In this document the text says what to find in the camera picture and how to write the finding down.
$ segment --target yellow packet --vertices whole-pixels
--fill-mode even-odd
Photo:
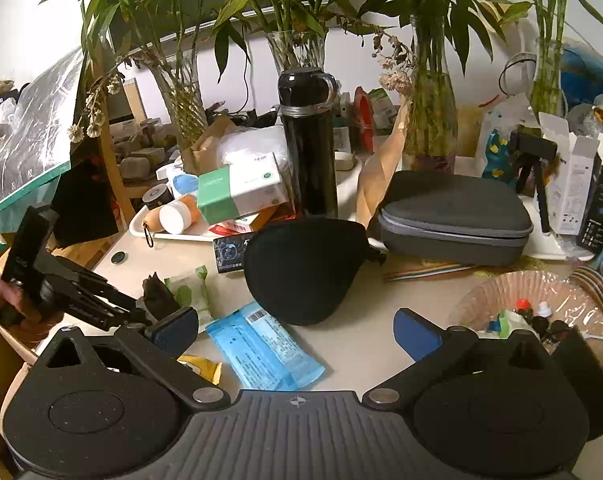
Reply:
[[[213,363],[205,357],[182,355],[178,361],[197,375],[213,384],[219,384],[222,376],[222,363]]]

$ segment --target white wall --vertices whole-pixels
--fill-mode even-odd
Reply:
[[[0,79],[19,87],[80,45],[78,0],[0,0]]]
[[[38,6],[39,0],[0,0],[0,78],[15,78],[17,84],[29,81],[59,57],[79,45],[81,16],[77,0],[52,0]],[[589,0],[603,14],[603,0]],[[382,16],[369,14],[368,18]],[[603,27],[587,15],[575,0],[568,4],[568,22],[603,55]],[[495,41],[495,60],[491,64],[481,44],[471,34],[471,51],[467,64],[467,75],[463,77],[461,66],[450,45],[447,58],[457,104],[476,104],[493,98],[499,92],[497,78],[506,60],[522,47],[534,50],[534,30],[527,27],[520,44],[518,32],[510,31],[509,46]],[[403,40],[410,38],[409,29],[397,32]],[[579,38],[567,29],[566,37]],[[333,73],[341,82],[344,91],[353,93],[361,85],[370,90],[378,85],[381,72],[376,60],[371,57],[371,40],[362,48],[361,39],[344,35],[340,30],[331,31],[326,40],[325,70]],[[278,102],[277,73],[266,40],[255,36],[250,40],[252,65],[248,66],[250,98],[247,108],[255,107],[262,113]],[[198,70],[204,104],[226,101],[226,107],[235,111],[243,105],[245,88],[242,81],[244,55],[231,44],[226,73],[218,84],[218,70],[211,44],[200,46]],[[169,122],[155,82],[147,71],[135,69],[126,72],[137,79],[147,114]]]

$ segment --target white bottle cap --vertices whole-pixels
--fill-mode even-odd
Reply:
[[[193,217],[186,204],[173,200],[160,209],[160,223],[172,235],[181,235],[193,223]]]
[[[537,316],[542,317],[550,317],[552,316],[552,309],[549,307],[548,303],[542,301],[539,304],[539,309],[537,309]]]

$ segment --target barcode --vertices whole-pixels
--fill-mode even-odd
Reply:
[[[258,321],[259,319],[262,319],[262,317],[264,317],[266,315],[266,311],[263,310],[262,308],[260,308],[258,311],[253,312],[250,316],[246,317],[246,320],[249,323],[254,323],[256,321]]]

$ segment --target blue and white package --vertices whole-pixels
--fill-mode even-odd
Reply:
[[[249,390],[294,392],[325,370],[255,301],[214,321],[206,332]]]

